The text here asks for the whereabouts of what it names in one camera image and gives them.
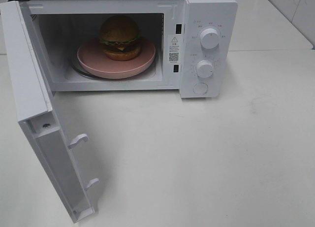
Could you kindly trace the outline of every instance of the microwave door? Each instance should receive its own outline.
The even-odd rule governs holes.
[[[25,4],[21,6],[17,1],[0,5],[18,123],[70,217],[77,222],[94,213],[87,189],[98,179],[82,180],[71,150],[88,137],[81,134],[67,139],[52,92],[41,73],[45,67],[42,55],[34,49],[36,41],[32,44],[30,40],[30,10]]]

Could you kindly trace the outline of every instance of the white microwave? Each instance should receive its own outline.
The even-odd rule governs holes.
[[[216,97],[234,25],[235,0],[8,0],[1,17],[18,122],[74,222],[94,213],[54,93],[179,90],[181,97]],[[81,44],[117,14],[132,18],[155,46],[150,66],[124,79],[85,72]]]

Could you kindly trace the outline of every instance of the warning label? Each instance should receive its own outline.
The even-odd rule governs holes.
[[[180,49],[182,43],[181,35],[169,35],[168,36],[168,59],[170,63],[177,64],[180,61]]]

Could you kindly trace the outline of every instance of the pink plate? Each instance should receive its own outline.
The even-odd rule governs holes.
[[[152,64],[155,53],[154,44],[142,38],[141,52],[137,57],[129,61],[114,61],[103,53],[98,39],[93,39],[80,46],[77,57],[87,72],[102,78],[119,79],[145,71]]]

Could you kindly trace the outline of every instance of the timer knob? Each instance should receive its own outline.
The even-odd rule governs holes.
[[[210,61],[200,61],[196,65],[197,75],[200,78],[208,78],[213,74],[213,64]]]
[[[200,43],[206,49],[212,49],[219,43],[219,33],[214,28],[208,28],[201,32]]]

